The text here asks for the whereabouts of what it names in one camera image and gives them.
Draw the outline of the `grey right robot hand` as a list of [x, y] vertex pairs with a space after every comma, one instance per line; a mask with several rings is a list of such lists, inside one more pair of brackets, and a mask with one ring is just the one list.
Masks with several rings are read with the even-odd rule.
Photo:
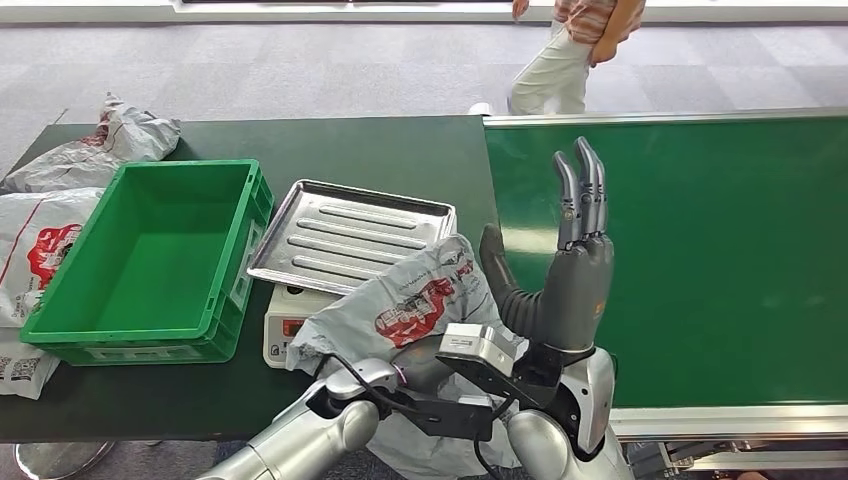
[[478, 259], [503, 324], [534, 343], [577, 354], [594, 347], [614, 269], [614, 244], [607, 234], [609, 218], [606, 172], [589, 141], [574, 141], [579, 166], [557, 151], [560, 217], [557, 250], [543, 288], [519, 287], [505, 258], [501, 229], [487, 224]]

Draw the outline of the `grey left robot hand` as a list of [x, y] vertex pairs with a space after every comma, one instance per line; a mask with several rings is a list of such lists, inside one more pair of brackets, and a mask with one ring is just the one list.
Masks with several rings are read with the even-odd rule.
[[402, 384], [415, 392], [436, 395], [455, 371], [436, 358], [442, 335], [421, 338], [403, 347], [390, 361], [402, 377]]

